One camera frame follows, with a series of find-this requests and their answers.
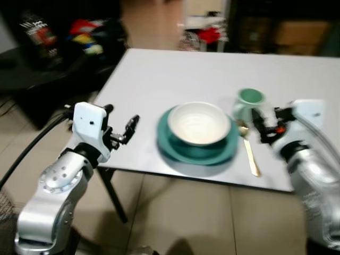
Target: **tile floor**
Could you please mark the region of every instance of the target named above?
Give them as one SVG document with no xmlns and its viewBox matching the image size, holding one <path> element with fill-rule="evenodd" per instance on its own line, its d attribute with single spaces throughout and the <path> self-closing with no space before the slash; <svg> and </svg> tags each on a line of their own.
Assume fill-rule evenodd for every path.
<svg viewBox="0 0 340 255">
<path fill-rule="evenodd" d="M 123 1 L 132 45 L 176 49 L 182 2 L 154 2 Z M 0 175 L 36 135 L 18 109 L 0 118 Z M 19 208 L 70 136 L 65 124 L 57 127 L 9 179 L 6 188 Z M 112 182 L 128 214 L 127 224 L 119 221 L 97 174 L 74 219 L 85 237 L 108 248 L 107 255 L 123 255 L 141 245 L 166 255 L 305 254 L 303 210 L 293 195 L 128 172 L 116 172 Z"/>
</svg>

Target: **teal plate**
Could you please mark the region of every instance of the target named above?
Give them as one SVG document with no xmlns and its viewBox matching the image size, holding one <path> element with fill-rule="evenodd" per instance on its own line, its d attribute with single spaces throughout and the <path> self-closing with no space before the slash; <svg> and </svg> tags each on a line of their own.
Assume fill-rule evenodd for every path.
<svg viewBox="0 0 340 255">
<path fill-rule="evenodd" d="M 178 161 L 196 165 L 216 165 L 234 156 L 239 131 L 230 117 L 231 128 L 225 139 L 208 146 L 192 146 L 177 138 L 168 127 L 168 115 L 171 110 L 160 118 L 157 126 L 157 142 L 163 152 Z"/>
</svg>

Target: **table leg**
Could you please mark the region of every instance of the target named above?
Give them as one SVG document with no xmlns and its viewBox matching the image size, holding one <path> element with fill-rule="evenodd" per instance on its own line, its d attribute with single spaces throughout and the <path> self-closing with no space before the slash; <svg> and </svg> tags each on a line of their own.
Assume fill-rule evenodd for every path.
<svg viewBox="0 0 340 255">
<path fill-rule="evenodd" d="M 118 213 L 119 218 L 123 223 L 128 222 L 128 218 L 124 212 L 124 209 L 122 207 L 122 204 L 120 203 L 118 196 L 116 194 L 116 191 L 114 190 L 112 184 L 111 184 L 111 178 L 114 174 L 115 169 L 112 168 L 106 168 L 106 167 L 97 167 L 97 170 L 99 172 L 99 175 L 105 185 L 105 188 L 111 198 L 111 201 L 116 208 L 116 211 Z"/>
</svg>

